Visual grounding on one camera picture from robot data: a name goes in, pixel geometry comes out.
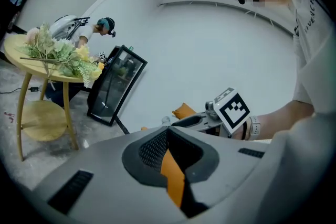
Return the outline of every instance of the hand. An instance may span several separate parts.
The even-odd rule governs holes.
[[[251,129],[251,125],[252,125],[251,118],[248,118],[247,121],[246,121],[246,123],[247,123],[247,129],[246,129],[245,140],[249,140],[249,138],[250,138],[250,129]],[[242,137],[243,137],[243,131],[244,131],[244,127],[242,125],[241,127],[238,128],[237,131],[235,131],[232,134],[232,138],[233,139],[237,139],[237,140],[241,140]]]

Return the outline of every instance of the orange pad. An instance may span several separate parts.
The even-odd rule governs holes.
[[[180,106],[175,111],[172,111],[172,113],[180,120],[186,117],[189,117],[191,115],[196,114],[196,112],[188,106],[186,103],[183,103],[182,106]]]
[[[167,178],[168,195],[176,206],[180,208],[184,190],[184,174],[169,150],[163,156],[161,174]]]

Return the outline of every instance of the flower bouquet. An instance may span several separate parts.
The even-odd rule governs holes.
[[[47,24],[31,29],[26,35],[26,42],[18,50],[30,58],[42,61],[50,78],[54,68],[49,71],[48,63],[57,65],[58,72],[67,77],[82,77],[84,86],[88,87],[90,79],[97,79],[104,64],[96,63],[97,59],[89,57],[89,48],[84,45],[76,48],[70,40],[56,40],[51,37]]]

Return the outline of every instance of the person with cap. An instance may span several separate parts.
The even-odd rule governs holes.
[[[114,20],[106,17],[99,19],[94,25],[81,26],[74,32],[70,40],[77,48],[79,48],[80,46],[85,45],[94,33],[99,33],[101,36],[110,35],[115,37]]]
[[[99,33],[101,36],[110,35],[112,37],[116,36],[114,31],[114,20],[109,17],[99,19],[94,25],[85,25],[79,27],[71,36],[70,41],[79,48],[85,45],[95,33]],[[58,104],[62,108],[64,107],[63,102],[63,83],[54,82],[54,88],[49,83],[46,89],[46,97],[51,99],[53,103]],[[83,87],[83,83],[70,83],[69,84],[69,101],[75,97],[75,95]]]

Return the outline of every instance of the black cap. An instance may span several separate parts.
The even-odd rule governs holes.
[[[114,20],[112,20],[109,17],[106,17],[105,19],[107,20],[107,22],[109,23],[109,26],[110,26],[109,35],[112,35],[111,32],[114,30],[114,26],[115,26]]]

